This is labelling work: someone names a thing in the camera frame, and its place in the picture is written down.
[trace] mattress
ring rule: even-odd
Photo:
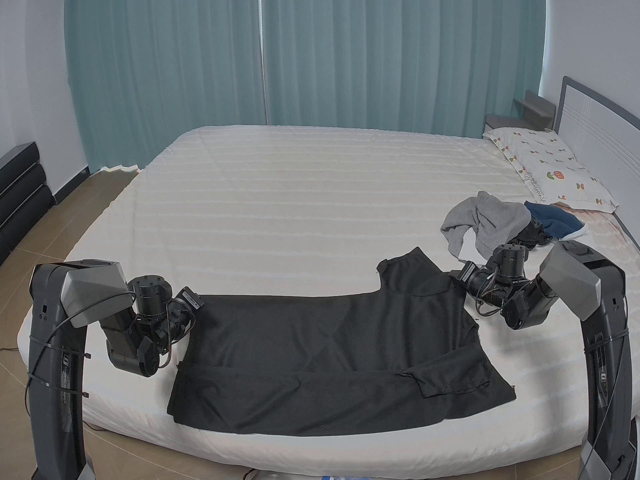
[[[478,190],[531,199],[486,140],[357,129],[203,127],[178,138],[124,189],[68,256],[162,275],[174,291],[331,296],[375,291],[376,265],[419,246],[460,268],[439,228]],[[632,356],[639,352],[640,257],[612,216],[582,212],[597,249],[627,272]],[[532,252],[533,276],[548,248]],[[478,319],[471,304],[471,315]],[[31,313],[18,343],[27,359]],[[580,444],[588,400],[580,324],[560,301],[546,322],[512,331],[479,321],[492,364],[517,400],[474,416],[368,435],[235,435],[181,426],[166,407],[187,340],[151,378],[108,361],[88,329],[84,418],[114,432],[222,463],[263,470],[396,479],[486,470]],[[638,412],[635,375],[633,411]]]

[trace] black t-shirt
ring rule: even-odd
[[[515,399],[448,274],[419,248],[378,272],[372,293],[202,296],[167,412],[219,432],[347,435]]]

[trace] teal curtain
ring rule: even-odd
[[[203,125],[265,124],[258,0],[65,0],[91,170],[147,165]]]
[[[269,124],[480,136],[538,92],[545,0],[262,0]]]

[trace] gray cloth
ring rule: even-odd
[[[469,228],[476,232],[476,249],[483,258],[491,258],[498,245],[506,244],[531,221],[531,212],[522,203],[506,203],[480,190],[455,205],[442,223],[440,231],[449,242],[449,252],[456,258],[462,238]]]

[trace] pillow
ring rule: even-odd
[[[516,169],[538,203],[613,213],[618,204],[555,132],[496,128],[484,133]]]

